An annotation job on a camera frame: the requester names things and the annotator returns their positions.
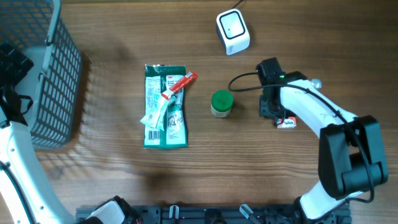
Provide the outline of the green lid round jar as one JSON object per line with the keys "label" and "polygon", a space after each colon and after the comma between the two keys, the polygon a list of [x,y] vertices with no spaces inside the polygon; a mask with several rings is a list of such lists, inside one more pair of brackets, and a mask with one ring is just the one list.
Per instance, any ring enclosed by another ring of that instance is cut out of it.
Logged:
{"label": "green lid round jar", "polygon": [[211,112],[218,118],[227,117],[233,107],[234,98],[228,90],[218,90],[211,98]]}

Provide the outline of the yellow oil bottle silver cap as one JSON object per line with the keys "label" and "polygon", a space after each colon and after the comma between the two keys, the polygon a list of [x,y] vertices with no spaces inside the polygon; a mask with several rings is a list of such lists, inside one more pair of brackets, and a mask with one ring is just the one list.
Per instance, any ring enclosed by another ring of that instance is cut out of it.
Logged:
{"label": "yellow oil bottle silver cap", "polygon": [[314,89],[320,89],[322,87],[322,81],[320,79],[314,78],[311,80],[311,85]]}

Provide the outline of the red stick sachet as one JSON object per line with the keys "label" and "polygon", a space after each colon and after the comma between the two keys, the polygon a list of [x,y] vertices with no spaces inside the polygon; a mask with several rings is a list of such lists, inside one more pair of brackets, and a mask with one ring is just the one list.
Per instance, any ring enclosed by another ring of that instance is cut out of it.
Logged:
{"label": "red stick sachet", "polygon": [[176,94],[183,87],[196,80],[197,78],[198,75],[195,72],[189,71],[186,75],[179,79],[177,83],[173,84],[170,88],[167,88],[165,91],[163,91],[161,93],[161,96],[164,97],[166,100],[169,100],[172,96],[174,96],[174,94]]}

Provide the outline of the green white gloves packet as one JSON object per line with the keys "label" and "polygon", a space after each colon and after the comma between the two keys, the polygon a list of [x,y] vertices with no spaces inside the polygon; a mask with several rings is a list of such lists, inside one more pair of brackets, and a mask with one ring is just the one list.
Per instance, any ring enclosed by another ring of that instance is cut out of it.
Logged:
{"label": "green white gloves packet", "polygon": [[[177,83],[186,74],[184,65],[145,66],[145,112],[149,109],[149,98],[154,93],[162,93]],[[167,108],[164,130],[144,126],[144,148],[173,149],[187,147],[187,130],[183,112],[185,90],[174,94],[175,103]]]}

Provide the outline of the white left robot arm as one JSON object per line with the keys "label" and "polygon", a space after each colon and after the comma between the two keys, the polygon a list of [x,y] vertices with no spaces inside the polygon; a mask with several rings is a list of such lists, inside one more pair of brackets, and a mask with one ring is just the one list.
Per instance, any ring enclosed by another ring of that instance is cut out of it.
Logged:
{"label": "white left robot arm", "polygon": [[1,195],[15,223],[75,223],[35,148],[71,136],[82,59],[72,41],[1,44]]}

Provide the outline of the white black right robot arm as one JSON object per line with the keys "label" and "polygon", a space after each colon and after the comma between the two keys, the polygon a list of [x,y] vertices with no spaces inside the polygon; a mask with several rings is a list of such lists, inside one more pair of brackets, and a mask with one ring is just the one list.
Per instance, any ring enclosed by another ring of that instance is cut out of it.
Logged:
{"label": "white black right robot arm", "polygon": [[319,181],[293,205],[292,223],[322,222],[351,201],[388,180],[381,127],[372,116],[358,117],[318,89],[320,82],[300,72],[285,73],[276,58],[256,67],[261,83],[259,114],[272,118],[275,126],[300,118],[319,138]]}

